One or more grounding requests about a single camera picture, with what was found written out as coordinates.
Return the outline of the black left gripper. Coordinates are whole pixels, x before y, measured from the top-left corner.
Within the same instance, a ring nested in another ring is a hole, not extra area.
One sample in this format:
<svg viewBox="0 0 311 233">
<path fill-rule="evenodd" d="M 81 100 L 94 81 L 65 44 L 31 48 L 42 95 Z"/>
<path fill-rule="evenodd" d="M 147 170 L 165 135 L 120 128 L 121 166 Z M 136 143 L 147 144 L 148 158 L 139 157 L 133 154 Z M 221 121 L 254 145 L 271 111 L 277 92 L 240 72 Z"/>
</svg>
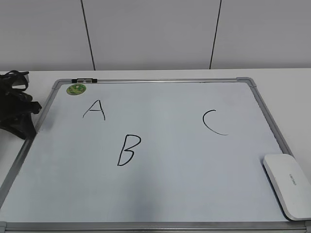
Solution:
<svg viewBox="0 0 311 233">
<path fill-rule="evenodd" d="M 0 76 L 0 127 L 21 139 L 34 138 L 36 130 L 31 114 L 42 109 L 25 91 L 29 72 L 11 70 Z"/>
</svg>

